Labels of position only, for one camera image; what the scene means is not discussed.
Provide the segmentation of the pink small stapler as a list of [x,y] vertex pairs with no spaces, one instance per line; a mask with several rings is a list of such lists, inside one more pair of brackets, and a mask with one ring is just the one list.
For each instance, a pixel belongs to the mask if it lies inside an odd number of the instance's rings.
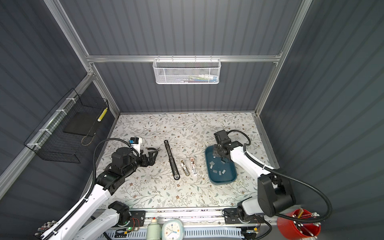
[[191,158],[190,159],[190,162],[191,162],[191,167],[192,167],[192,171],[193,171],[193,175],[194,176],[197,176],[198,175],[198,171],[197,171],[197,166],[196,166],[196,161],[194,158]]

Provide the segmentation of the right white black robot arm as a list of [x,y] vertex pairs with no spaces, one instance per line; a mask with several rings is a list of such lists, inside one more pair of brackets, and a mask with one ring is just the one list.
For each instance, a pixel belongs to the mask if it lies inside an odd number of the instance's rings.
[[[278,217],[291,222],[314,224],[327,220],[333,212],[330,199],[315,186],[300,179],[284,174],[281,169],[266,165],[250,154],[247,147],[252,141],[247,134],[240,130],[221,130],[214,133],[216,144],[213,156],[234,162],[241,166],[257,180],[257,202],[248,198],[240,203],[241,213],[247,216],[263,213],[268,217]],[[296,204],[296,197],[291,182],[296,182],[324,200],[327,210],[315,218],[290,217],[282,212]]]

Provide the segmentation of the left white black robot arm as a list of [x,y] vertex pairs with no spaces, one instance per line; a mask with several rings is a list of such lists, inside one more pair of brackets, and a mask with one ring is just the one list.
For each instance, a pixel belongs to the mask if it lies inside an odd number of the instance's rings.
[[131,138],[121,142],[124,147],[118,148],[112,154],[112,163],[101,173],[92,173],[92,182],[83,197],[57,222],[45,223],[35,236],[40,240],[95,240],[109,228],[128,225],[131,214],[129,207],[119,201],[108,206],[102,217],[87,221],[93,213],[106,202],[122,186],[126,178],[131,176],[139,167],[153,166],[159,149],[148,148],[148,153],[141,150],[141,138]]

